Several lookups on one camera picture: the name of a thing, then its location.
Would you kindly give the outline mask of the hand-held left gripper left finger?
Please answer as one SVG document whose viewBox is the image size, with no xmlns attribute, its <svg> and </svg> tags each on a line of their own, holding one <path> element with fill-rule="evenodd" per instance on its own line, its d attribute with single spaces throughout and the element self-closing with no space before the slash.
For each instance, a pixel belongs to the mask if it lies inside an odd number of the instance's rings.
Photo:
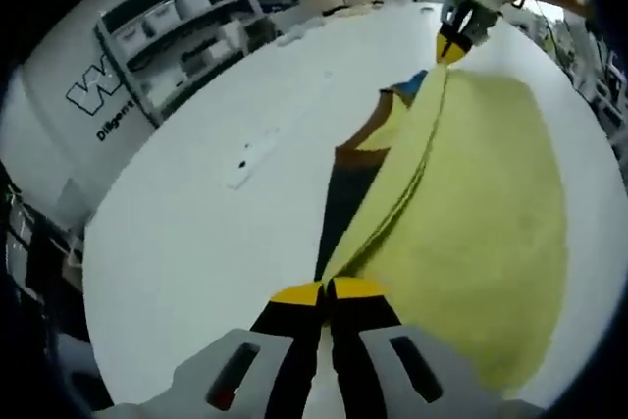
<svg viewBox="0 0 628 419">
<path fill-rule="evenodd" d="M 232 329 L 177 367 L 175 418 L 300 418 L 317 368 L 323 285 L 271 296 L 252 326 Z"/>
</svg>

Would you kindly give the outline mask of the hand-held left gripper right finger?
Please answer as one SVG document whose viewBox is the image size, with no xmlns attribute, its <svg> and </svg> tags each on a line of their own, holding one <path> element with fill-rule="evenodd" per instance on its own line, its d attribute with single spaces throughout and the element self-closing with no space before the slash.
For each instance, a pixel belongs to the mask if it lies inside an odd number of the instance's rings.
<svg viewBox="0 0 628 419">
<path fill-rule="evenodd" d="M 333 278 L 327 296 L 346 417 L 496 417 L 499 393 L 452 346 L 401 323 L 377 283 Z"/>
</svg>

